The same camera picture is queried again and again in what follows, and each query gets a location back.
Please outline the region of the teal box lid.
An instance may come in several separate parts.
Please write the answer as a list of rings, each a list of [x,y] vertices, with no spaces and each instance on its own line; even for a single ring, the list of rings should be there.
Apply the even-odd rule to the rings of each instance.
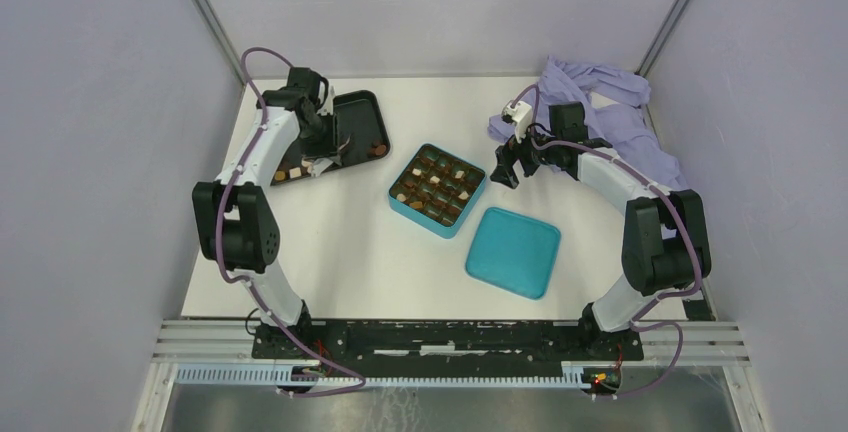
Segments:
[[[465,271],[491,286],[539,300],[548,290],[560,243],[557,227],[490,207],[471,242]]]

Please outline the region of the teal chocolate box with dividers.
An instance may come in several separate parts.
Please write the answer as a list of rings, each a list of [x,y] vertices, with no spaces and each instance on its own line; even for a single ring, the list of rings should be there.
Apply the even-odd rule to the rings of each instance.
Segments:
[[[418,168],[420,177],[412,174]],[[465,170],[462,179],[455,179],[458,170]],[[440,183],[429,183],[438,176]],[[388,190],[390,208],[413,223],[443,239],[454,238],[485,188],[484,170],[433,144],[423,144],[412,156]],[[470,197],[461,201],[458,196],[467,191]]]

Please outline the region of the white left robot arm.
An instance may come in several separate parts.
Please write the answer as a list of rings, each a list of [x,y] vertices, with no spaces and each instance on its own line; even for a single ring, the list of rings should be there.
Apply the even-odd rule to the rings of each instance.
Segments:
[[[266,191],[291,146],[320,174],[341,161],[342,138],[329,81],[306,67],[290,70],[279,90],[259,92],[258,109],[235,159],[211,182],[199,182],[192,204],[203,256],[228,283],[242,283],[261,319],[280,327],[275,344],[290,359],[306,357],[313,331],[300,324],[305,302],[278,260],[281,232]]]

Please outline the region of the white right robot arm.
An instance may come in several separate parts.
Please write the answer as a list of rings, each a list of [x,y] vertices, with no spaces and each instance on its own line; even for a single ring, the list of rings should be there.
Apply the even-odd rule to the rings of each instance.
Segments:
[[[635,328],[661,300],[700,292],[711,256],[698,193],[650,180],[608,141],[590,137],[580,102],[553,106],[548,125],[536,122],[534,108],[519,99],[500,118],[512,133],[495,151],[494,182],[514,189],[516,166],[524,177],[552,166],[600,193],[624,217],[622,275],[581,319],[577,344],[585,357],[606,358],[617,348],[616,332]]]

